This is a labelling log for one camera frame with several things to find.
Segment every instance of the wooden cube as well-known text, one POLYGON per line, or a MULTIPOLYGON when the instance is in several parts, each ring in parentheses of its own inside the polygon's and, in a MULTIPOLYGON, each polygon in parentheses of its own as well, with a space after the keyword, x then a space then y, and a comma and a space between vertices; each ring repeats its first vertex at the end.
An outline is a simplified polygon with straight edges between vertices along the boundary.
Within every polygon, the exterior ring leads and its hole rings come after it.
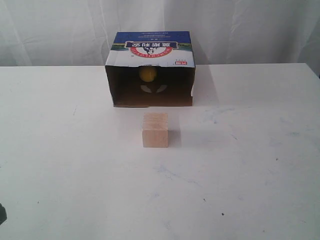
POLYGON ((145 148, 168 147, 168 114, 148 112, 143 116, 142 142, 145 148))

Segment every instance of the white backdrop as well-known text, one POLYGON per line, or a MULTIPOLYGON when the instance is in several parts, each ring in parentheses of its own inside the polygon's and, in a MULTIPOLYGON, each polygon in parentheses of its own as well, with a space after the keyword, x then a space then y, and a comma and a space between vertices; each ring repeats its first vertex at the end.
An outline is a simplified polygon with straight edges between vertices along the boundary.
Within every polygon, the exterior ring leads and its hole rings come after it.
POLYGON ((0 0, 0 66, 103 65, 117 31, 179 30, 197 64, 320 73, 320 0, 0 0))

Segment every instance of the dark object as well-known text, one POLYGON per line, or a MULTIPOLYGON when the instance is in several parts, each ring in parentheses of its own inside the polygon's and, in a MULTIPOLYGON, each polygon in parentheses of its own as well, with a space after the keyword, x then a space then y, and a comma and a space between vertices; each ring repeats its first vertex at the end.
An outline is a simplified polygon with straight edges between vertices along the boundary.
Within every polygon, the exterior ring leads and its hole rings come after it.
POLYGON ((7 220, 6 209, 0 203, 0 225, 7 220))

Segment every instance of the cow logo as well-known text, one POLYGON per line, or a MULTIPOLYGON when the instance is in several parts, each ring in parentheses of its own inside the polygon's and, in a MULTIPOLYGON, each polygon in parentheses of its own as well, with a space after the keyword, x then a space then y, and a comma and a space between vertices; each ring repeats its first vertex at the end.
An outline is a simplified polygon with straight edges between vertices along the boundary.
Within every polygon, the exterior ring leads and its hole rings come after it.
POLYGON ((158 58, 178 49, 176 41, 126 41, 125 48, 142 58, 158 58))

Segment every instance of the blue box top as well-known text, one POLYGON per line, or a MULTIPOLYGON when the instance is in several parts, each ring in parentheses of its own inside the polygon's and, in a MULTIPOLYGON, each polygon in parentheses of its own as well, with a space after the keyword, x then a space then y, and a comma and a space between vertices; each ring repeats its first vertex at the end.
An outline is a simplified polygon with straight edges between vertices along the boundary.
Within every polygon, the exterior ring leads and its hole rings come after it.
POLYGON ((191 44, 188 31, 142 31, 142 32, 118 32, 115 36, 115 44, 133 42, 178 42, 191 44))

